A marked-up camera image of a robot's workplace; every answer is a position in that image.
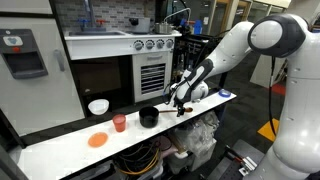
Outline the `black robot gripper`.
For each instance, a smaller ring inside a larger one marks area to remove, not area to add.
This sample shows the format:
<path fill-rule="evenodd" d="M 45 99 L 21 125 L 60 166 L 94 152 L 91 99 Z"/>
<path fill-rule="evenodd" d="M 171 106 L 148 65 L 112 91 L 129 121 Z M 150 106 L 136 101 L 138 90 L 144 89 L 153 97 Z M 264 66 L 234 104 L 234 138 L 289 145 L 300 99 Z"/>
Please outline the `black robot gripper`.
<path fill-rule="evenodd" d="M 184 107 L 184 103 L 179 100 L 175 95 L 171 97 L 171 100 L 173 101 L 173 106 L 177 108 L 177 117 L 180 117 L 180 115 L 184 115 L 186 108 Z"/>

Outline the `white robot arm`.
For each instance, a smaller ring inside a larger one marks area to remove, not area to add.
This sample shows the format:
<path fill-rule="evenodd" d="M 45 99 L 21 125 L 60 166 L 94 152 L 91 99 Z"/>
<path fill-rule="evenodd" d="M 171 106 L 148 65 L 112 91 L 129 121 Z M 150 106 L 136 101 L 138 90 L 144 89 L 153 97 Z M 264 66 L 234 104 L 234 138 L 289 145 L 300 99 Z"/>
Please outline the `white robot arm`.
<path fill-rule="evenodd" d="M 178 111 L 205 96 L 204 80 L 237 66 L 249 52 L 287 61 L 285 100 L 276 137 L 245 180 L 306 180 L 320 171 L 320 34 L 301 16 L 277 13 L 237 23 L 174 87 Z"/>

